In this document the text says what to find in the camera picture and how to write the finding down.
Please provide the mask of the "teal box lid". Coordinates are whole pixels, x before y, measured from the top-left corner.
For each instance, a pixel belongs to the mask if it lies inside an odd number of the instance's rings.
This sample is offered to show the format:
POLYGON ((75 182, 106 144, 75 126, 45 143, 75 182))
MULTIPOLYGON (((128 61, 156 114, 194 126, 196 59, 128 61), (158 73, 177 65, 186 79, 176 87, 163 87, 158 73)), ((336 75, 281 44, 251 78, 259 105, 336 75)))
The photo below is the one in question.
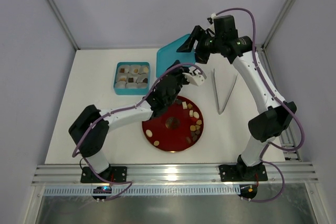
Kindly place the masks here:
POLYGON ((163 74, 176 60, 180 63, 196 63, 194 51, 176 52, 188 39, 190 34, 186 34, 179 39, 160 48, 156 53, 156 77, 163 74))

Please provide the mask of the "metal tongs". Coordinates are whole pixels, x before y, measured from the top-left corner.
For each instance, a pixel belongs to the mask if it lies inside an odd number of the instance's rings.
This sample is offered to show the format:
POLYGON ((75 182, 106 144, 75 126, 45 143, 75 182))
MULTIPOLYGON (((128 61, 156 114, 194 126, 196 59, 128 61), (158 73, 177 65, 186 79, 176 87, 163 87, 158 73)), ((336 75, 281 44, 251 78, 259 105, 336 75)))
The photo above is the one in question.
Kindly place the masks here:
POLYGON ((222 115, 233 94, 238 80, 237 73, 222 75, 215 68, 212 71, 212 86, 218 115, 222 115))

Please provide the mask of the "teal chocolate box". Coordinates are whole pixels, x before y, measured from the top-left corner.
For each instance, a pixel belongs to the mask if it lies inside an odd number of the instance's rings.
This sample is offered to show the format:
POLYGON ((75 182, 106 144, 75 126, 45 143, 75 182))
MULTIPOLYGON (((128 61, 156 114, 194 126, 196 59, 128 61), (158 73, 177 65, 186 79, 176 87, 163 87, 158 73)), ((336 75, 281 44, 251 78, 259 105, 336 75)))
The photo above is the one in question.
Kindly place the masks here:
POLYGON ((118 62, 113 89, 117 95, 146 95, 150 89, 148 62, 118 62))

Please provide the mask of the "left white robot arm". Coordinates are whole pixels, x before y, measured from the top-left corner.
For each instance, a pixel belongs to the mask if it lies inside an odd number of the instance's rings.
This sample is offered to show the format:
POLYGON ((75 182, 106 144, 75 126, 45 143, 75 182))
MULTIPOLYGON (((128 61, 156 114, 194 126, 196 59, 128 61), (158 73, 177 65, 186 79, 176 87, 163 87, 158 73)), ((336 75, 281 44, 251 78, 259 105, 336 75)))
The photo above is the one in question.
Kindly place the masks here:
POLYGON ((108 133, 117 128, 162 116, 173 105, 183 85, 188 85, 190 69, 181 64, 169 68, 156 80, 151 91, 134 105, 111 111, 89 105, 70 126, 68 132, 76 144, 72 156, 81 155, 99 182, 113 182, 112 168, 102 147, 108 133))

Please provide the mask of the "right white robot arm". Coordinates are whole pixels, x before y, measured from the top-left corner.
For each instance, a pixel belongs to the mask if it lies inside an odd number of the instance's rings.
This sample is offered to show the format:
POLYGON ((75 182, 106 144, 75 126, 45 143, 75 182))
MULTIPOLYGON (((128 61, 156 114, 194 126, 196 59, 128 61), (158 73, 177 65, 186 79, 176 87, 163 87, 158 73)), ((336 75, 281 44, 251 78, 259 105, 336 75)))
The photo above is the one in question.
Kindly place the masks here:
POLYGON ((258 115, 248 122, 250 139, 236 165, 221 165, 220 170, 233 173, 233 179, 252 181, 264 176, 263 155, 274 139, 286 130, 297 107, 276 91, 256 53, 255 37, 239 36, 232 15, 214 17, 214 31, 197 25, 178 53, 194 52, 197 63, 206 64, 211 54, 220 54, 238 71, 251 92, 258 115))

